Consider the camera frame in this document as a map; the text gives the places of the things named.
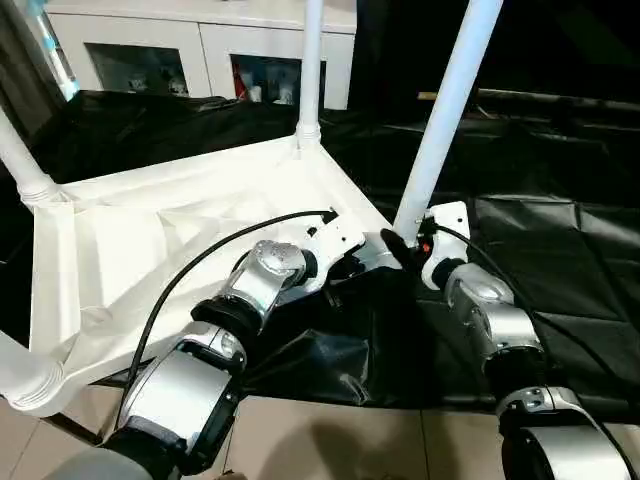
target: white cabinet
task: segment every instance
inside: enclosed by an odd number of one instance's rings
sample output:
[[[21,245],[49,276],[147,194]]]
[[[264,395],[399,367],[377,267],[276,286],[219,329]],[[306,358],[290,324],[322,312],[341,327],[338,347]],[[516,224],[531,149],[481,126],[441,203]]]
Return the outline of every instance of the white cabinet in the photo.
[[[250,98],[297,103],[305,4],[49,0],[45,11],[81,89],[234,98],[248,78],[261,93]],[[347,107],[356,23],[356,0],[325,2],[326,108]]]
[[[211,95],[197,23],[60,14],[49,20],[81,89],[169,94],[186,87],[191,97]]]
[[[302,59],[304,43],[302,30],[201,24],[200,32],[207,58],[211,89],[216,95],[223,97],[234,98],[239,93],[237,78],[240,74],[239,69],[260,69],[261,64],[266,64],[262,72],[254,72],[255,76],[260,77],[259,80],[255,79],[255,83],[260,84],[263,100],[273,101],[277,95],[274,96],[266,90],[270,88],[269,84],[274,81],[278,73],[270,75],[270,67],[277,68],[279,59]],[[320,91],[321,96],[324,95],[326,108],[337,110],[347,108],[354,39],[354,35],[322,34],[321,58],[324,65],[321,81],[324,84],[321,85]],[[294,92],[297,92],[300,62],[281,63],[283,67],[280,69],[280,76],[289,76],[290,78],[285,81],[293,85]],[[293,74],[288,73],[287,69],[292,69]]]

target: black cable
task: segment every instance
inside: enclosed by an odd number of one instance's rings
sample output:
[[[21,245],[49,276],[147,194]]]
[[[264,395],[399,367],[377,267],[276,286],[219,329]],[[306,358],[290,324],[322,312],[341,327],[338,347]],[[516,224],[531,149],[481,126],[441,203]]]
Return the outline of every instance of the black cable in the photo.
[[[193,268],[196,265],[202,262],[202,260],[207,258],[213,252],[223,247],[227,243],[232,242],[233,240],[236,240],[239,237],[242,237],[243,235],[247,235],[249,233],[255,232],[256,230],[260,230],[261,228],[269,227],[276,223],[284,222],[286,220],[291,220],[292,218],[310,217],[315,215],[322,216],[325,222],[328,222],[331,219],[336,217],[336,213],[330,210],[308,210],[304,212],[289,213],[287,215],[282,215],[280,217],[272,218],[271,220],[266,220],[264,222],[256,223],[255,225],[251,225],[250,227],[243,228],[242,230],[238,230],[237,232],[223,238],[219,242],[214,243],[213,245],[208,247],[206,250],[204,250],[202,253],[200,253],[198,256],[196,256],[193,260],[191,260],[187,265],[185,265],[182,268],[182,270],[180,270],[171,279],[171,281],[167,284],[167,286],[164,288],[164,290],[158,297],[158,300],[156,300],[156,303],[153,306],[153,309],[151,310],[149,317],[147,318],[147,322],[144,325],[144,329],[142,330],[142,334],[140,335],[140,340],[138,340],[138,346],[136,347],[136,352],[133,355],[133,360],[131,360],[131,366],[129,367],[129,373],[127,375],[127,383],[122,393],[122,399],[120,401],[120,407],[118,409],[118,416],[116,417],[117,419],[119,419],[120,415],[122,414],[122,407],[124,405],[124,400],[127,397],[127,394],[131,391],[133,382],[136,379],[136,373],[138,371],[138,368],[140,368],[140,362],[142,361],[142,354],[144,353],[144,349],[147,346],[147,341],[149,340],[149,335],[151,334],[151,329],[153,328],[153,324],[155,323],[156,318],[158,317],[158,314],[160,313],[160,310],[164,305],[164,302],[167,300],[167,298],[169,297],[173,289],[176,287],[176,285],[178,285],[180,280],[182,280],[191,270],[193,270]]]
[[[558,325],[553,320],[534,311],[527,297],[517,287],[516,282],[513,280],[513,278],[510,275],[508,275],[504,270],[502,270],[500,266],[491,258],[491,256],[487,252],[485,252],[482,248],[480,248],[474,242],[469,240],[467,237],[456,232],[455,230],[452,230],[451,228],[444,227],[442,225],[438,225],[435,223],[433,227],[437,230],[440,230],[442,232],[448,233],[449,235],[456,237],[458,240],[464,242],[474,252],[480,255],[480,257],[482,257],[484,262],[494,271],[494,273],[497,274],[500,278],[502,278],[504,282],[509,286],[509,288],[513,291],[513,294],[519,306],[525,311],[525,313],[529,316],[529,318],[537,320],[538,322],[552,328],[559,334],[563,335],[564,337],[566,337],[567,339],[571,340],[573,343],[578,345],[584,352],[587,353],[587,355],[589,355],[589,357],[591,357],[591,359],[602,369],[602,371],[616,383],[616,387],[617,387],[616,390],[618,390],[619,393],[622,394],[623,398],[626,400],[626,402],[629,405],[629,409],[632,412],[636,410],[636,400],[634,398],[634,395],[630,392],[624,380],[622,380],[611,369],[611,367],[607,364],[607,362],[605,362],[602,359],[602,357],[598,355],[598,353],[596,353],[596,351],[593,350],[593,348],[591,348],[584,340],[577,337],[576,335],[571,333],[569,330],[567,330],[563,326]]]

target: black cloth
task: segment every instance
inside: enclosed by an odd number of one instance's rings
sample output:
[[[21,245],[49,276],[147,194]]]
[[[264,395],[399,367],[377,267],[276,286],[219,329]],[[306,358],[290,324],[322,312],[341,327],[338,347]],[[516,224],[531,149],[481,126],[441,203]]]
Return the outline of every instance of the black cloth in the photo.
[[[41,132],[34,155],[58,182],[255,143],[294,131],[294,108],[82,92]],[[533,306],[588,342],[640,396],[640,197],[633,132],[508,120],[463,121],[434,202],[461,199],[472,238]],[[389,219],[421,132],[324,112],[322,142]],[[10,184],[0,203],[14,228],[0,243],[2,328],[28,338],[29,213]],[[584,352],[540,327],[585,404],[637,422]],[[277,311],[258,345],[249,393],[340,404],[465,410],[493,407],[469,343],[440,296],[379,269]]]

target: white pole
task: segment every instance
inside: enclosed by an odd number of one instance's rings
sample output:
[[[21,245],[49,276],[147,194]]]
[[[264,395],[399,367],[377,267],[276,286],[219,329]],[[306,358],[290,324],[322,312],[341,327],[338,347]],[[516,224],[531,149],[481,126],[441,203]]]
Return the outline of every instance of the white pole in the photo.
[[[502,0],[469,0],[393,223],[394,230],[407,245],[416,243],[420,222],[429,206],[501,7]]]
[[[57,185],[36,163],[11,121],[0,108],[0,159],[16,181],[22,202],[32,206],[58,193]]]
[[[304,53],[300,82],[300,119],[296,129],[298,145],[320,140],[318,103],[320,98],[320,43],[322,38],[323,0],[307,0],[304,27]]]
[[[29,410],[62,380],[62,366],[49,357],[31,353],[0,332],[0,395],[11,406]]]

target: tile floor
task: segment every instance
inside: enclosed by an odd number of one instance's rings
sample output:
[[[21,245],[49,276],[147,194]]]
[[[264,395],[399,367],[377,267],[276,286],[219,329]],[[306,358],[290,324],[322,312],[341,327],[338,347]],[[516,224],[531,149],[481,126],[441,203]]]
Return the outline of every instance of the tile floor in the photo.
[[[118,390],[89,387],[65,413],[94,431],[108,429],[118,398]],[[192,478],[232,469],[249,480],[502,480],[496,426],[487,415],[250,397],[213,468]],[[640,428],[612,429],[640,465]],[[0,480],[39,480],[86,448],[0,400]]]

